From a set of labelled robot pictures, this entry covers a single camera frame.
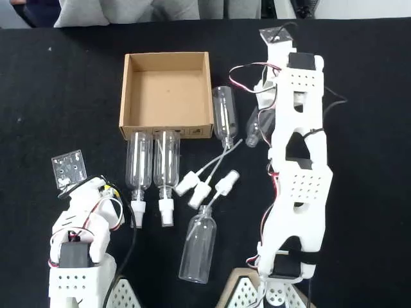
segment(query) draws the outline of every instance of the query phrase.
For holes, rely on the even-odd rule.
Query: black cable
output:
[[[311,308],[311,280],[308,281],[308,298],[307,298],[307,308]]]
[[[69,195],[75,191],[77,188],[80,186],[86,184],[87,182],[90,182],[93,178],[101,178],[102,180],[105,180],[104,176],[102,175],[92,175],[88,176],[85,180],[82,180],[81,182],[78,182],[76,185],[74,185],[72,188],[70,188],[68,191],[64,191],[61,194],[57,196],[58,199],[67,199]]]
[[[286,22],[285,24],[283,24],[283,25],[277,30],[277,33],[275,33],[275,35],[273,35],[270,43],[273,43],[273,41],[274,41],[275,38],[278,36],[278,34],[280,34],[281,30],[282,30],[282,29],[285,29],[285,28],[286,28],[287,26],[289,26],[289,25],[295,26],[295,29],[298,30],[298,27],[299,27],[299,26],[298,26],[298,24],[297,24],[296,22],[288,21],[288,22]]]
[[[127,254],[126,254],[126,256],[125,256],[125,258],[124,258],[124,260],[123,260],[123,263],[121,263],[121,265],[120,265],[119,268],[117,269],[116,274],[114,275],[113,279],[111,280],[109,289],[107,290],[107,294],[105,295],[105,298],[104,298],[103,308],[106,308],[106,307],[107,307],[107,304],[108,304],[109,298],[110,298],[110,294],[111,294],[112,290],[114,289],[114,286],[116,285],[116,283],[117,283],[118,280],[120,279],[121,273],[122,273],[123,270],[125,269],[125,267],[126,267],[126,265],[127,265],[127,263],[128,263],[128,260],[130,260],[131,254],[132,254],[132,252],[133,252],[133,250],[134,250],[134,247],[136,246],[136,239],[137,239],[137,223],[136,223],[136,217],[134,216],[134,211],[133,211],[133,208],[131,207],[131,204],[130,204],[129,202],[127,202],[126,199],[124,199],[123,194],[121,193],[120,189],[119,189],[116,185],[114,185],[114,184],[112,184],[112,183],[110,183],[110,182],[107,182],[107,185],[110,186],[110,187],[112,187],[112,188],[114,188],[115,190],[117,190],[117,192],[118,192],[119,195],[120,195],[120,198],[123,200],[123,204],[127,204],[127,207],[128,207],[128,209],[129,209],[129,211],[130,211],[130,213],[131,213],[131,220],[132,220],[132,222],[133,222],[133,237],[132,237],[132,240],[131,240],[130,248],[129,248],[128,251],[127,251]]]
[[[328,114],[328,112],[329,112],[332,108],[334,108],[334,107],[337,106],[337,105],[345,104],[345,103],[348,102],[348,99],[347,99],[345,96],[334,92],[334,91],[331,90],[329,87],[324,87],[324,88],[325,88],[328,92],[330,92],[332,95],[340,98],[340,100],[339,100],[339,101],[334,101],[333,103],[329,104],[329,105],[324,109],[324,111],[322,112],[322,121],[323,121],[323,122],[324,122],[324,120],[325,120],[325,118],[326,118],[326,115]]]
[[[324,131],[324,129],[323,128],[313,128],[313,129],[311,129],[308,133],[306,133],[305,135],[303,135],[302,136],[302,138],[307,138],[308,136],[310,136],[310,135],[313,135],[313,134],[315,134],[315,133],[319,133],[319,132],[323,132]]]

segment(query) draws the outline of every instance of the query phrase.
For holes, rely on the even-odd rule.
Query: perforated plastic panel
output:
[[[113,308],[141,308],[127,279],[119,280],[112,292],[111,299]]]
[[[265,299],[270,305],[275,307],[281,306],[286,301],[285,285],[282,283],[271,283],[267,286]]]
[[[97,295],[100,269],[95,268],[52,268],[50,269],[49,293],[61,297],[83,297]]]
[[[233,296],[229,300],[227,308],[247,308],[258,299],[258,292],[251,284],[249,278],[241,278],[234,290]],[[305,303],[300,298],[291,284],[270,283],[267,286],[265,299],[268,304],[279,307],[285,304],[286,308],[306,308]]]
[[[289,308],[306,308],[306,304],[301,300],[300,296],[290,284],[285,284],[285,296]]]
[[[307,69],[288,69],[287,73],[294,92],[309,92],[316,88],[322,92],[324,89],[324,75],[322,72]]]
[[[290,197],[296,202],[309,203],[327,198],[331,175],[301,169],[294,174]]]
[[[246,308],[257,300],[257,290],[250,278],[240,278],[227,308]]]

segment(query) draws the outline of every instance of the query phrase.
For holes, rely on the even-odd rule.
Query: bottle cap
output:
[[[182,181],[174,188],[174,190],[179,196],[182,196],[189,189],[195,187],[199,181],[199,177],[194,172],[190,171],[184,176]]]
[[[159,209],[161,212],[162,226],[172,227],[173,226],[174,200],[173,199],[160,199]]]
[[[144,212],[146,211],[146,203],[144,201],[132,200],[131,208],[133,209],[134,216],[136,217],[137,228],[142,228],[143,227],[143,216],[144,216]]]
[[[232,186],[235,182],[237,182],[240,174],[235,171],[231,170],[225,178],[222,178],[215,186],[216,191],[218,191],[221,195],[227,196],[228,193],[231,191]]]
[[[211,191],[210,186],[208,186],[204,182],[199,182],[194,189],[193,196],[188,202],[188,205],[192,207],[193,209],[197,210],[200,204],[203,202],[203,200],[208,196],[210,191]]]

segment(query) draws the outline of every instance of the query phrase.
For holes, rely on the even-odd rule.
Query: mounting plate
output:
[[[87,178],[81,150],[59,155],[51,159],[57,188],[77,184]]]

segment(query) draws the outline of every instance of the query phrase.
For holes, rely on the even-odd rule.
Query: plastic bottle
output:
[[[259,117],[259,125],[258,112],[258,107],[256,107],[247,121],[247,139],[245,140],[245,144],[250,148],[255,148],[257,143],[263,138],[261,132],[269,137],[269,134],[272,133],[275,126],[275,109],[263,111]]]
[[[230,149],[238,132],[234,94],[230,87],[213,89],[213,109],[214,133],[222,141],[223,148]]]
[[[172,189],[179,183],[180,135],[174,131],[159,132],[155,138],[154,183],[160,190],[159,208],[163,227],[173,226]]]
[[[144,192],[152,183],[153,137],[149,133],[132,133],[127,148],[126,184],[132,190],[131,206],[138,228],[143,226],[146,208]]]
[[[191,218],[188,224],[180,263],[180,279],[199,284],[208,282],[217,230],[211,212],[211,207],[202,205],[198,214]]]

